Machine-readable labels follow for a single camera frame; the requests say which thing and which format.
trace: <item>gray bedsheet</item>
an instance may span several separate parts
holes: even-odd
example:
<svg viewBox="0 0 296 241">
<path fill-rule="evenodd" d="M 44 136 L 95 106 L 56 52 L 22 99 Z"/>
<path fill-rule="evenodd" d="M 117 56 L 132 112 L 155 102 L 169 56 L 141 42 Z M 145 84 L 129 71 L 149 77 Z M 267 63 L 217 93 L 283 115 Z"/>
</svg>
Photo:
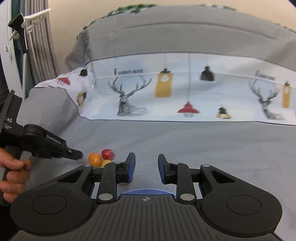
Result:
<svg viewBox="0 0 296 241">
<path fill-rule="evenodd" d="M 296 129 L 293 126 L 87 120 L 78 116 L 77 106 L 64 89 L 49 87 L 31 91 L 21 106 L 17 122 L 38 124 L 85 155 L 78 161 L 35 158 L 28 188 L 86 163 L 90 152 L 110 148 L 116 160 L 124 161 L 129 152 L 136 154 L 133 181 L 119 185 L 118 193 L 135 188 L 175 192 L 174 185 L 163 185 L 160 180 L 157 156 L 163 153 L 169 162 L 183 162 L 191 168 L 211 164 L 272 193 L 283 207 L 276 233 L 284 240 L 296 240 Z"/>
</svg>

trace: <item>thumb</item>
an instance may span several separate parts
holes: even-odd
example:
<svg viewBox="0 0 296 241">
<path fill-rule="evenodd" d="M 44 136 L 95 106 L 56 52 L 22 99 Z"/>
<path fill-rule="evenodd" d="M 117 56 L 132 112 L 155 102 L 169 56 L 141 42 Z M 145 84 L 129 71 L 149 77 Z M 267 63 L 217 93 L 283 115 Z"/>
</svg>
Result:
<svg viewBox="0 0 296 241">
<path fill-rule="evenodd" d="M 8 167 L 11 170 L 20 170 L 24 167 L 24 163 L 15 159 L 12 155 L 0 148 L 0 166 Z"/>
</svg>

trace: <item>hand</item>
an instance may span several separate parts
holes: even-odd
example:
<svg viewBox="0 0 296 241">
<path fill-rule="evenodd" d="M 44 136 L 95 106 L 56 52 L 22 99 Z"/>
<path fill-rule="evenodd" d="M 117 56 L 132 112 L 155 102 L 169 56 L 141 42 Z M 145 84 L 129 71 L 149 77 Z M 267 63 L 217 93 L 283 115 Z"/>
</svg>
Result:
<svg viewBox="0 0 296 241">
<path fill-rule="evenodd" d="M 4 193 L 4 199 L 12 203 L 19 194 L 27 190 L 26 182 L 30 179 L 29 171 L 32 169 L 32 161 L 16 160 L 0 148 L 0 166 L 11 170 L 7 173 L 7 181 L 0 182 L 0 189 Z"/>
</svg>

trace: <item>wall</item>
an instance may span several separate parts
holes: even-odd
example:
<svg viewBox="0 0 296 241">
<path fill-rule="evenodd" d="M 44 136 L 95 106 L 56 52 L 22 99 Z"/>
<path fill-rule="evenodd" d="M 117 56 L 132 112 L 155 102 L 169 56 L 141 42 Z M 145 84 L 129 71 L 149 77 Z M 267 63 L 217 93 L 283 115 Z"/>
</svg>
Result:
<svg viewBox="0 0 296 241">
<path fill-rule="evenodd" d="M 158 5 L 219 4 L 267 19 L 296 30 L 296 8 L 288 0 L 48 0 L 54 49 L 61 72 L 67 72 L 64 59 L 76 36 L 91 21 L 121 6 L 139 3 Z"/>
</svg>

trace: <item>deer head print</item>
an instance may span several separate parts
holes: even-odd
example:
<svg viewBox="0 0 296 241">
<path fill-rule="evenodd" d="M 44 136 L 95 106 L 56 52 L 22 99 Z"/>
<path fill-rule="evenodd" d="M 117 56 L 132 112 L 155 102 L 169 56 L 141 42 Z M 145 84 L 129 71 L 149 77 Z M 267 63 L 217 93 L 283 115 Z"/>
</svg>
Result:
<svg viewBox="0 0 296 241">
<path fill-rule="evenodd" d="M 139 108 L 139 107 L 135 107 L 133 105 L 130 105 L 128 103 L 128 98 L 130 96 L 132 96 L 133 94 L 135 94 L 137 91 L 139 91 L 139 90 L 144 89 L 145 87 L 147 87 L 150 84 L 152 78 L 150 79 L 150 81 L 148 83 L 146 83 L 146 80 L 143 78 L 143 76 L 140 75 L 140 78 L 142 79 L 143 84 L 139 87 L 139 85 L 137 83 L 136 84 L 136 88 L 133 89 L 128 94 L 126 94 L 125 91 L 122 89 L 122 84 L 120 85 L 120 87 L 117 87 L 115 85 L 117 78 L 114 80 L 114 82 L 112 84 L 110 84 L 110 82 L 108 81 L 109 87 L 113 91 L 115 91 L 116 93 L 118 93 L 119 94 L 119 97 L 120 97 L 120 100 L 119 100 L 119 108 L 118 108 L 117 115 L 118 116 L 126 116 L 126 115 L 129 115 L 129 114 L 132 114 L 132 113 L 134 113 L 135 115 L 136 114 L 142 115 L 143 112 L 146 110 L 146 108 Z"/>
<path fill-rule="evenodd" d="M 274 114 L 272 112 L 270 112 L 268 110 L 268 106 L 271 104 L 271 100 L 275 97 L 277 97 L 277 95 L 279 94 L 280 92 L 280 88 L 275 88 L 274 87 L 274 90 L 270 90 L 269 91 L 269 96 L 267 97 L 266 100 L 263 99 L 263 96 L 260 92 L 260 88 L 256 88 L 255 87 L 255 83 L 258 79 L 256 79 L 252 84 L 251 82 L 249 82 L 249 88 L 250 90 L 252 91 L 252 93 L 254 95 L 256 95 L 258 97 L 258 101 L 259 103 L 261 104 L 262 108 L 263 108 L 263 112 L 265 114 L 265 116 L 269 119 L 269 120 L 284 120 L 284 117 L 280 114 Z"/>
</svg>

